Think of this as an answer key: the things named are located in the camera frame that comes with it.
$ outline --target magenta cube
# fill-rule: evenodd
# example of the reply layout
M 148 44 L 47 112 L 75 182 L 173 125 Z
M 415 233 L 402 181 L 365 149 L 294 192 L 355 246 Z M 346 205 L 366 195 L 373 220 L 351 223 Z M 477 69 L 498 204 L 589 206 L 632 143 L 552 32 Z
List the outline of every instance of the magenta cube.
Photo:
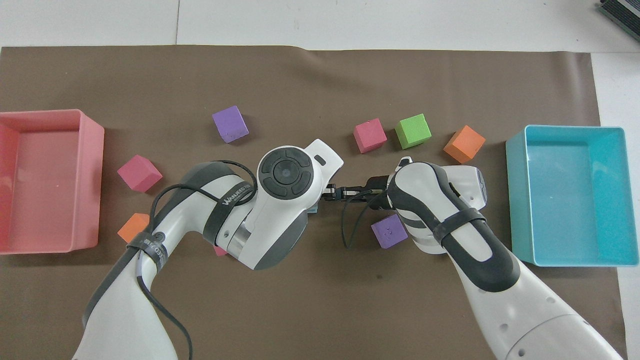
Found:
M 387 141 L 380 119 L 373 119 L 356 125 L 353 130 L 353 136 L 356 138 L 356 143 L 358 143 L 360 154 L 377 149 Z
M 383 249 L 388 249 L 408 237 L 397 214 L 376 222 L 371 229 Z
M 225 249 L 219 247 L 219 246 L 215 246 L 213 245 L 213 251 L 216 252 L 217 256 L 224 256 L 227 255 L 227 252 L 225 251 Z
M 213 122 L 216 123 L 218 132 L 226 143 L 230 143 L 249 133 L 236 105 L 213 114 Z
M 129 185 L 129 188 L 142 193 L 162 179 L 162 174 L 151 161 L 140 155 L 135 155 L 125 165 L 122 165 L 118 169 L 118 174 Z

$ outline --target brown paper sheet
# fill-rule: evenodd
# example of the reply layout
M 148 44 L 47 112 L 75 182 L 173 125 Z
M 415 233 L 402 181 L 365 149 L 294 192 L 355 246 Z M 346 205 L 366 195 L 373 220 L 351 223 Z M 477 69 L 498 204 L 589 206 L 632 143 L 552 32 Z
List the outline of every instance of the brown paper sheet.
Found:
M 250 134 L 225 144 L 211 114 L 238 105 Z M 333 178 L 364 184 L 401 156 L 441 165 L 468 124 L 487 139 L 469 164 L 488 185 L 483 214 L 510 246 L 505 140 L 526 124 L 599 125 L 591 58 L 574 53 L 305 51 L 293 47 L 32 47 L 2 50 L 0 111 L 79 108 L 106 129 L 100 241 L 70 254 L 0 257 L 0 358 L 69 359 L 93 290 L 124 250 L 116 232 L 195 163 L 240 161 L 321 138 L 344 159 Z M 424 113 L 432 139 L 402 151 L 401 119 Z M 358 153 L 356 124 L 388 142 Z M 148 194 L 116 173 L 135 154 L 164 174 Z M 348 223 L 358 206 L 349 211 Z M 187 235 L 153 292 L 190 330 L 196 359 L 491 359 L 458 275 L 411 241 L 388 250 L 369 224 L 340 242 L 341 204 L 320 203 L 289 256 L 253 272 Z M 615 268 L 533 270 L 623 356 Z M 186 344 L 163 319 L 181 358 Z

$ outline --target black cable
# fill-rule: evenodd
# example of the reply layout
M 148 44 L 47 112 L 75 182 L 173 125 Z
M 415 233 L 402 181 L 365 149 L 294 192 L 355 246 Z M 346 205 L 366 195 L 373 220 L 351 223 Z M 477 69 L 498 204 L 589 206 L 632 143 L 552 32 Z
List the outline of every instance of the black cable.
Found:
M 167 310 L 162 304 L 160 304 L 160 301 L 158 301 L 152 294 L 151 291 L 149 291 L 149 289 L 147 288 L 147 285 L 145 284 L 145 281 L 142 279 L 142 276 L 137 276 L 136 277 L 138 280 L 138 287 L 140 287 L 140 290 L 142 290 L 142 293 L 145 294 L 147 300 L 149 300 L 149 302 L 151 304 L 153 304 L 156 309 L 158 309 L 158 311 L 160 311 L 163 315 L 166 316 L 167 319 L 171 320 L 172 323 L 175 324 L 175 326 L 178 327 L 178 329 L 180 329 L 180 331 L 182 331 L 182 333 L 184 334 L 184 337 L 187 339 L 187 346 L 189 347 L 189 360 L 193 360 L 193 344 L 191 342 L 191 336 L 189 335 L 189 331 L 187 331 L 187 328 L 184 327 L 184 325 L 178 321 L 178 319 L 175 318 L 175 316 L 173 316 L 169 310 Z
M 373 191 L 371 190 L 365 190 L 362 192 L 357 193 L 356 195 L 350 197 L 347 199 L 347 201 L 344 203 L 344 207 L 342 208 L 342 221 L 341 221 L 341 235 L 342 235 L 342 244 L 344 245 L 345 248 L 350 249 L 351 246 L 353 245 L 353 237 L 356 234 L 356 230 L 358 229 L 358 225 L 360 225 L 360 221 L 362 220 L 362 217 L 364 216 L 364 213 L 367 211 L 367 209 L 369 208 L 369 204 L 371 204 L 372 202 L 374 202 L 375 200 L 377 200 L 379 197 L 386 195 L 387 192 L 383 191 L 379 194 L 377 194 L 376 196 L 374 196 L 373 198 L 371 198 L 371 200 L 367 201 L 367 204 L 364 206 L 364 208 L 362 208 L 360 214 L 358 215 L 358 218 L 356 219 L 355 224 L 353 225 L 353 230 L 351 232 L 351 236 L 349 237 L 349 243 L 347 243 L 347 240 L 344 237 L 344 214 L 347 210 L 347 205 L 349 205 L 350 202 L 352 202 L 353 200 L 363 197 L 364 195 L 370 194 Z
M 244 165 L 242 165 L 242 164 L 240 164 L 240 163 L 238 163 L 236 161 L 232 161 L 232 160 L 216 160 L 216 161 L 220 162 L 220 163 L 229 164 L 229 165 L 235 165 L 235 166 L 243 169 L 247 174 L 249 174 L 249 176 L 251 177 L 251 180 L 253 181 L 252 191 L 247 197 L 245 197 L 242 200 L 240 200 L 237 203 L 235 203 L 234 206 L 240 206 L 240 205 L 246 204 L 247 202 L 250 202 L 251 199 L 255 196 L 256 189 L 258 188 L 258 180 L 255 178 L 255 175 L 253 174 L 253 172 L 248 167 L 246 167 L 246 166 L 244 166 Z M 174 185 L 171 185 L 171 186 L 167 186 L 160 193 L 158 193 L 156 195 L 153 203 L 151 204 L 151 210 L 149 211 L 149 225 L 150 225 L 150 230 L 152 232 L 157 226 L 157 224 L 156 224 L 156 208 L 157 208 L 158 202 L 160 201 L 160 198 L 162 196 L 164 196 L 166 193 L 170 192 L 173 189 L 191 190 L 191 191 L 194 191 L 194 192 L 201 193 L 202 195 L 210 198 L 211 200 L 213 200 L 215 202 L 220 201 L 219 198 L 215 197 L 211 193 L 206 192 L 206 191 L 202 190 L 201 188 L 197 188 L 195 186 L 191 186 L 189 184 L 174 184 Z M 137 279 L 138 279 L 138 287 L 140 288 L 142 293 L 145 294 L 147 300 L 149 300 L 149 302 L 151 304 L 153 304 L 156 307 L 156 309 L 158 309 L 158 311 L 160 311 L 163 315 L 165 315 L 167 317 L 167 319 L 171 320 L 171 322 L 173 322 L 180 329 L 180 331 L 182 331 L 182 333 L 184 334 L 184 337 L 187 339 L 187 344 L 189 345 L 189 360 L 192 360 L 192 358 L 193 358 L 193 344 L 191 342 L 191 336 L 189 335 L 189 331 L 187 331 L 187 328 L 184 325 L 182 325 L 182 323 L 180 323 L 178 321 L 178 319 L 176 319 L 169 312 L 169 310 L 167 310 L 162 304 L 160 304 L 160 301 L 158 301 L 151 294 L 151 291 L 149 291 L 149 289 L 147 288 L 147 285 L 145 284 L 145 281 L 142 279 L 141 275 L 138 275 Z
M 238 201 L 236 203 L 235 206 L 240 206 L 240 205 L 244 205 L 247 202 L 250 202 L 251 199 L 255 196 L 255 189 L 257 189 L 258 186 L 258 180 L 255 178 L 255 175 L 253 174 L 253 172 L 251 170 L 249 170 L 248 167 L 235 162 L 233 160 L 216 160 L 217 162 L 220 163 L 225 163 L 225 164 L 230 164 L 230 165 L 235 165 L 241 169 L 243 169 L 247 174 L 249 174 L 249 176 L 251 177 L 251 180 L 253 181 L 253 190 L 251 191 L 251 193 L 249 194 L 249 196 L 245 197 L 244 199 Z M 206 192 L 204 190 L 202 190 L 201 188 L 197 188 L 195 186 L 191 186 L 188 184 L 175 184 L 175 185 L 171 185 L 171 186 L 167 186 L 166 188 L 164 188 L 160 193 L 158 193 L 158 195 L 156 195 L 153 203 L 151 204 L 151 210 L 149 211 L 149 224 L 150 229 L 153 231 L 156 228 L 156 208 L 158 205 L 158 202 L 160 201 L 160 198 L 162 196 L 164 196 L 166 193 L 170 192 L 173 189 L 187 189 L 187 190 L 191 190 L 194 192 L 198 192 L 201 193 L 202 195 L 205 195 L 206 197 L 210 198 L 211 200 L 218 202 L 220 201 L 220 199 L 218 199 L 217 197 L 211 195 L 209 192 Z

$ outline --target foam cube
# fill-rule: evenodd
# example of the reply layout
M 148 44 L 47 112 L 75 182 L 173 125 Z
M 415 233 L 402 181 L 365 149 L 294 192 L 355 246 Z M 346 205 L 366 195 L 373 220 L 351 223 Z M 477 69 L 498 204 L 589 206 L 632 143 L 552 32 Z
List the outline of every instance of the foam cube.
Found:
M 236 105 L 213 114 L 213 122 L 216 123 L 218 132 L 226 143 L 230 143 L 249 133 Z
M 388 249 L 408 238 L 404 225 L 397 214 L 386 217 L 371 226 L 380 246 Z
M 356 138 L 360 154 L 375 150 L 387 141 L 380 119 L 373 119 L 356 125 L 353 130 L 353 136 Z
M 396 134 L 403 149 L 421 144 L 431 137 L 431 131 L 427 120 L 424 119 L 424 114 L 400 120 L 396 125 Z
M 318 212 L 318 203 L 307 209 L 307 214 L 316 214 Z
M 118 174 L 129 188 L 137 192 L 145 192 L 162 179 L 162 174 L 151 164 L 149 159 L 135 155 L 118 169 Z
M 216 252 L 216 255 L 218 256 L 224 256 L 227 255 L 228 252 L 225 251 L 225 249 L 219 247 L 219 246 L 215 246 L 213 245 L 213 250 Z
M 453 135 L 444 147 L 444 151 L 463 164 L 474 158 L 484 141 L 480 134 L 465 125 Z
M 149 225 L 149 215 L 135 213 L 127 220 L 122 228 L 120 228 L 118 235 L 120 235 L 124 241 L 130 243 L 147 225 Z

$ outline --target blue plastic bin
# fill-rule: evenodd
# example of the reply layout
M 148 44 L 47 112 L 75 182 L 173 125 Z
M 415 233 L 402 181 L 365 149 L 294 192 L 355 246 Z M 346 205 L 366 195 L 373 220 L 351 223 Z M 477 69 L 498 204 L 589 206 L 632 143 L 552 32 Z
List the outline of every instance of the blue plastic bin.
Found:
M 624 130 L 528 125 L 506 150 L 519 259 L 538 266 L 638 264 Z

